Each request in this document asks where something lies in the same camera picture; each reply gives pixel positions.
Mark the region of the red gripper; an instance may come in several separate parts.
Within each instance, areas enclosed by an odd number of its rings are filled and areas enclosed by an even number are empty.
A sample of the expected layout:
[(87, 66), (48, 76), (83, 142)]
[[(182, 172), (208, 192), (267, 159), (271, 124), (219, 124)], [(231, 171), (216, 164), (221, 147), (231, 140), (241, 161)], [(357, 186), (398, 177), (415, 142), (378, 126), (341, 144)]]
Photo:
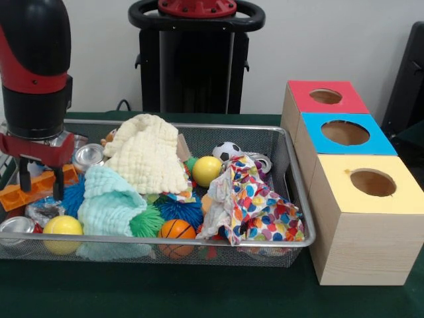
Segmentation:
[[(31, 176), (28, 159), (42, 162), (45, 166), (63, 166), (72, 159), (74, 152), (74, 135), (62, 132), (51, 140), (26, 140), (1, 133), (1, 151), (19, 158), (19, 182), (23, 192), (31, 191)], [(53, 196), (56, 201), (64, 198), (64, 173), (62, 167), (53, 168), (55, 181)]]

